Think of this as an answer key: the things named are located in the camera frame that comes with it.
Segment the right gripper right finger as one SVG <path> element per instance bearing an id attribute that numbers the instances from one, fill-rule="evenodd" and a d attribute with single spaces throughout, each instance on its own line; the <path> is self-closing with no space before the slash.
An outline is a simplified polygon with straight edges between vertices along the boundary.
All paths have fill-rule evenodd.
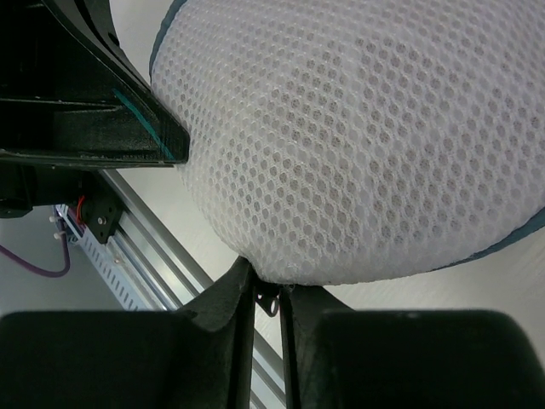
<path id="1" fill-rule="evenodd" d="M 541 408 L 544 370 L 508 315 L 349 308 L 327 290 L 279 295 L 290 408 Z"/>

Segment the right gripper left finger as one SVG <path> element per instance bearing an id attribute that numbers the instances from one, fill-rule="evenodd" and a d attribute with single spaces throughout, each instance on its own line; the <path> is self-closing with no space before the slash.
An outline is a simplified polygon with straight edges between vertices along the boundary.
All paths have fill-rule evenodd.
<path id="1" fill-rule="evenodd" d="M 1 320 L 4 408 L 246 408 L 255 273 L 238 259 L 176 311 L 24 312 Z"/>

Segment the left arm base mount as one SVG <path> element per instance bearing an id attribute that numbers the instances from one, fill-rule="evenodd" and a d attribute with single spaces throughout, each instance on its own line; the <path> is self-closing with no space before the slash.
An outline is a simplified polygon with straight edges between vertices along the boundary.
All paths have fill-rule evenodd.
<path id="1" fill-rule="evenodd" d="M 123 203 L 104 178 L 97 172 L 85 172 L 76 206 L 77 223 L 105 245 L 116 233 L 122 213 Z"/>

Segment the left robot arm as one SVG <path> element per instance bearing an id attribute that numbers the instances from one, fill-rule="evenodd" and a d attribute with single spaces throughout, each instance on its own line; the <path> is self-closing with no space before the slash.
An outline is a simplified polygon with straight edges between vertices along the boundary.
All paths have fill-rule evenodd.
<path id="1" fill-rule="evenodd" d="M 109 2 L 2 2 L 2 217 L 76 201 L 90 171 L 183 164 L 189 142 L 121 49 Z"/>

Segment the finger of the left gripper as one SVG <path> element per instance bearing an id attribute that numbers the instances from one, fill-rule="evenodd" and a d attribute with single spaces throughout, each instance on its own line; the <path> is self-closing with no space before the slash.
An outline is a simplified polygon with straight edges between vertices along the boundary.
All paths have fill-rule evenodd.
<path id="1" fill-rule="evenodd" d="M 26 1 L 33 30 L 29 107 L 151 107 L 150 87 L 122 51 L 108 1 Z"/>
<path id="2" fill-rule="evenodd" d="M 168 167 L 190 136 L 152 95 L 112 89 L 104 100 L 4 95 L 1 160 L 79 169 Z"/>

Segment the white mesh bag blue zipper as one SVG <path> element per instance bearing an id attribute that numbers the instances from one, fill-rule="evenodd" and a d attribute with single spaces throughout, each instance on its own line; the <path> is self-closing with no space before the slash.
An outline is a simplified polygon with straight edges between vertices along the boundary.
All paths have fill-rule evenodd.
<path id="1" fill-rule="evenodd" d="M 181 182 L 265 281 L 472 261 L 544 226 L 541 1 L 175 1 Z"/>

